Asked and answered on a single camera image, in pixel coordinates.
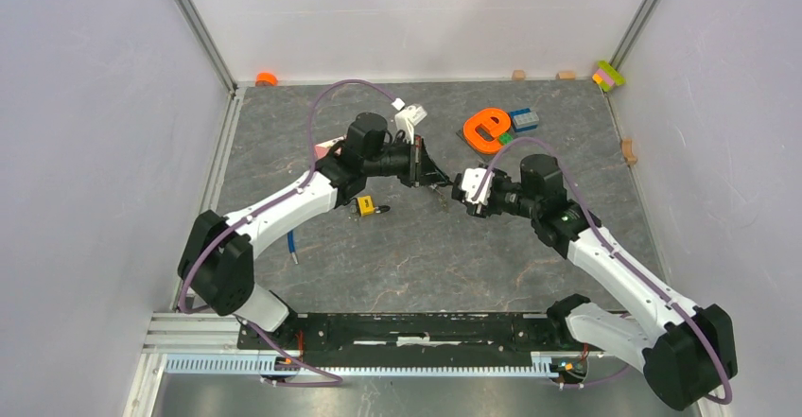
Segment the silver key bunch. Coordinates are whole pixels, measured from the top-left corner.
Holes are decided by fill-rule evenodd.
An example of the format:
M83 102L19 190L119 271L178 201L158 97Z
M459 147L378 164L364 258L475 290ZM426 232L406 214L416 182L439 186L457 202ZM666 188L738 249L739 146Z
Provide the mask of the silver key bunch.
M440 208L441 208L441 209L442 209L444 212L447 212L447 211L448 211L448 198L446 197L446 195L445 195L445 194L443 193L443 191L442 191L440 188L438 188L438 187L434 187L434 188L432 189L432 191L434 192L434 194L435 194L435 196L436 196L436 199L437 199L437 201L438 201L438 205L439 205L439 207L440 207Z

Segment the yellow padlock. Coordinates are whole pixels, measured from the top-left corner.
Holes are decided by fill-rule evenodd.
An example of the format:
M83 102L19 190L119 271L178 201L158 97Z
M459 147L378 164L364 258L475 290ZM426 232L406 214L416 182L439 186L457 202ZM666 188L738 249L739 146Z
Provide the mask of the yellow padlock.
M371 196L355 198L353 212L360 217L385 214L391 210L389 205L376 205Z

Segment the black padlock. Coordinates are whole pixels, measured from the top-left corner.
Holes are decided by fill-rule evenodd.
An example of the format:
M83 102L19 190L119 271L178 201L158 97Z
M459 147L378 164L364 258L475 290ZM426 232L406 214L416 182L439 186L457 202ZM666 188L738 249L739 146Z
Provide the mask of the black padlock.
M454 183L451 189L451 198L462 205L467 205L470 201L467 199L469 197L469 193L462 189L462 187Z

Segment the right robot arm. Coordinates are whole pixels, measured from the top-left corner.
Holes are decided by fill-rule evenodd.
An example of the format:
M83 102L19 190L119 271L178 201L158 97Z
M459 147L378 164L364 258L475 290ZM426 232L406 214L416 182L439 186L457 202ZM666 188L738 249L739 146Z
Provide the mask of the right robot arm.
M468 169L454 195L474 217L527 219L544 245L589 274L629 314L615 316L580 295L565 298L546 324L553 346L581 342L602 349L641 372L675 410L701 399L720 406L733 401L738 364L730 315L717 304L699 306L628 253L556 158L525 157L517 182L492 165Z

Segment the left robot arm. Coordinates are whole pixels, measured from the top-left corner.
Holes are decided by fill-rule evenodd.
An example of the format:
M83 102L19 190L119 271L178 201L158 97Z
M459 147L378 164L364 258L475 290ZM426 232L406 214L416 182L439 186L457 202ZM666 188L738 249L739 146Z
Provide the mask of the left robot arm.
M414 131L426 115L419 105L402 109L391 134L383 116L361 113L344 136L324 144L325 154L296 182L225 216L213 210L198 215L178 266L184 285L218 315L253 322L272 347L288 347L297 323L283 301L256 284L255 259L303 223L347 205L370 177L395 177L407 187L448 185Z

